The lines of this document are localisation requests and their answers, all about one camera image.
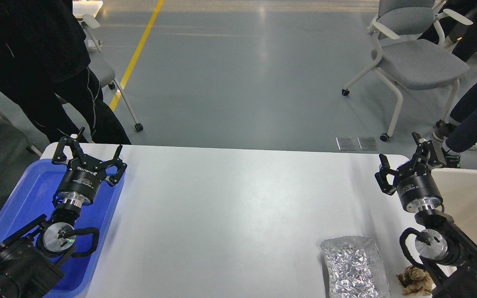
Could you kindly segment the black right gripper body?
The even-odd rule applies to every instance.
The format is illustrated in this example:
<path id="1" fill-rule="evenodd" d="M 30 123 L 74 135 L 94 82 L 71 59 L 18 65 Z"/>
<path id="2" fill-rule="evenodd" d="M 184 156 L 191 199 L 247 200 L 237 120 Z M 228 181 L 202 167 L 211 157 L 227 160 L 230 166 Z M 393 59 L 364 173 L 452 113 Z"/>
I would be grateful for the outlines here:
<path id="1" fill-rule="evenodd" d="M 441 193 L 431 176 L 431 171 L 423 162 L 406 162 L 399 166 L 393 175 L 395 176 L 393 186 L 405 211 L 417 213 L 442 206 Z"/>

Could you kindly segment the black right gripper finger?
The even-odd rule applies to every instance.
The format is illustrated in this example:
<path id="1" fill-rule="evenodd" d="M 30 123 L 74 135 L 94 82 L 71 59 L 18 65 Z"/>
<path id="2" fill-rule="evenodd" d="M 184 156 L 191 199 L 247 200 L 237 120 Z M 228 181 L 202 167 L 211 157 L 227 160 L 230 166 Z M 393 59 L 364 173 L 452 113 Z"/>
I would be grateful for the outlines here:
<path id="1" fill-rule="evenodd" d="M 417 148 L 411 159 L 413 163 L 411 169 L 434 169 L 447 166 L 440 145 L 436 147 L 432 140 L 427 141 L 417 132 L 412 132 L 412 137 Z"/>
<path id="2" fill-rule="evenodd" d="M 388 175 L 397 177 L 399 172 L 390 168 L 388 158 L 384 154 L 379 154 L 379 160 L 381 164 L 379 171 L 375 173 L 375 179 L 384 194 L 393 195 L 396 192 L 396 187 L 388 182 Z"/>

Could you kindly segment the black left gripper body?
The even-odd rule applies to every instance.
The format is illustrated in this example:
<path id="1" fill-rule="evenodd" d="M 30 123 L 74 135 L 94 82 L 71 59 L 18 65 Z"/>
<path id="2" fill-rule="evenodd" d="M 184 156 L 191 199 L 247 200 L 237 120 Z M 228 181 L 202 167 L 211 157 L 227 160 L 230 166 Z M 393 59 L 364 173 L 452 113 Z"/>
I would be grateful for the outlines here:
<path id="1" fill-rule="evenodd" d="M 67 200 L 77 201 L 76 206 L 93 204 L 101 182 L 106 179 L 106 169 L 116 166 L 116 159 L 101 161 L 85 154 L 68 162 L 67 170 L 54 194 L 54 206 Z"/>

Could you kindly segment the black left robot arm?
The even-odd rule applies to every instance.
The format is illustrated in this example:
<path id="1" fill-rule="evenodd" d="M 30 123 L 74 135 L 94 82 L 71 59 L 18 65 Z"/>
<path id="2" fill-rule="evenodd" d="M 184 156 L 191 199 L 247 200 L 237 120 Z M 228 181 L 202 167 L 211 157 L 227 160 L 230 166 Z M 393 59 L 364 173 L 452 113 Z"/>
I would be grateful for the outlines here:
<path id="1" fill-rule="evenodd" d="M 77 228 L 82 207 L 93 204 L 102 182 L 117 185 L 127 164 L 122 145 L 107 161 L 85 154 L 77 135 L 62 137 L 51 160 L 66 166 L 53 194 L 54 210 L 40 215 L 0 243 L 0 298 L 41 298 L 64 277 L 62 265 L 70 258 L 85 258 L 98 248 L 100 231 Z"/>

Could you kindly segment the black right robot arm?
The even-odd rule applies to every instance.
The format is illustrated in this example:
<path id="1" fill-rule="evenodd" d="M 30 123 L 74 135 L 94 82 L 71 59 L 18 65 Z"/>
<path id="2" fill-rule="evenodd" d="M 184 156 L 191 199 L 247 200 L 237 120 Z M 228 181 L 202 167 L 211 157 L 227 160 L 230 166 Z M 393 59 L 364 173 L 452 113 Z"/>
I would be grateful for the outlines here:
<path id="1" fill-rule="evenodd" d="M 445 213 L 431 176 L 434 168 L 445 166 L 443 152 L 417 132 L 412 137 L 417 146 L 412 159 L 393 169 L 387 156 L 380 154 L 375 174 L 383 193 L 398 194 L 403 209 L 424 226 L 422 231 L 403 231 L 402 252 L 413 266 L 430 274 L 434 298 L 477 298 L 477 245 Z"/>

